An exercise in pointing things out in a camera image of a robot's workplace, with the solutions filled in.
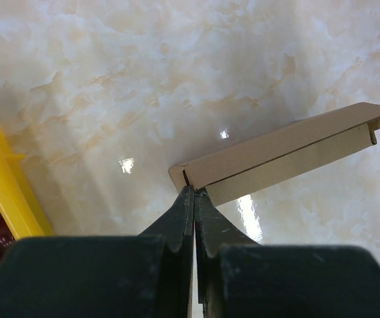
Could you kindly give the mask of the brown cardboard box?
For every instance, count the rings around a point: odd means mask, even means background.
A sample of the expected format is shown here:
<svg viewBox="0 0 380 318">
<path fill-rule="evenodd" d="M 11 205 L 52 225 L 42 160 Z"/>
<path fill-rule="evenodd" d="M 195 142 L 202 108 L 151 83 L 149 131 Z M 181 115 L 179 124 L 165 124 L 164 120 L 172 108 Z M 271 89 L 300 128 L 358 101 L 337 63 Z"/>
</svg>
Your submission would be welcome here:
<svg viewBox="0 0 380 318">
<path fill-rule="evenodd" d="M 320 168 L 377 143 L 380 105 L 356 103 L 169 168 L 177 190 L 205 189 L 215 206 Z"/>
</svg>

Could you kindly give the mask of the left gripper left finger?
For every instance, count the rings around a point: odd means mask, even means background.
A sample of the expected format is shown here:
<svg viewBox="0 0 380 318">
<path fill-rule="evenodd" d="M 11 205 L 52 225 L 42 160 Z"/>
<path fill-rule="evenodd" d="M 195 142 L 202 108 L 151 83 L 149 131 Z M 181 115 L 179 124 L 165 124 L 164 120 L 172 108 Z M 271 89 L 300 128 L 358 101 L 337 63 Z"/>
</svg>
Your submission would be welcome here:
<svg viewBox="0 0 380 318">
<path fill-rule="evenodd" d="M 0 317 L 190 317 L 194 189 L 136 236 L 33 237 L 0 263 Z"/>
</svg>

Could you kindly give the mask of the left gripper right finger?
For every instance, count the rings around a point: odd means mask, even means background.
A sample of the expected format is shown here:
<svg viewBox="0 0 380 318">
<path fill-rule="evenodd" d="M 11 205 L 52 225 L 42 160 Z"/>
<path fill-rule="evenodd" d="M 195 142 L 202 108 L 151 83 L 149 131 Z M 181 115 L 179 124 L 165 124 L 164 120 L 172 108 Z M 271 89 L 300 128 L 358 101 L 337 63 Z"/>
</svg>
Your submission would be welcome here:
<svg viewBox="0 0 380 318">
<path fill-rule="evenodd" d="M 262 245 L 194 197 L 205 317 L 380 317 L 380 265 L 354 245 Z"/>
</svg>

